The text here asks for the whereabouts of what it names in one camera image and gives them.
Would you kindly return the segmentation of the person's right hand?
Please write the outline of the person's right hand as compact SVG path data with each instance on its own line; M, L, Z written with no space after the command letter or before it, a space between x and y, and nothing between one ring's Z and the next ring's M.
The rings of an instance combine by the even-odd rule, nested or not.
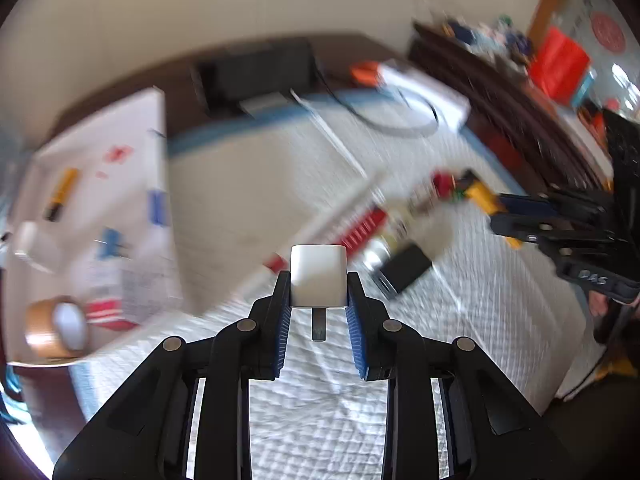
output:
M595 318L602 318L608 314L608 297L590 290L588 294L589 311Z

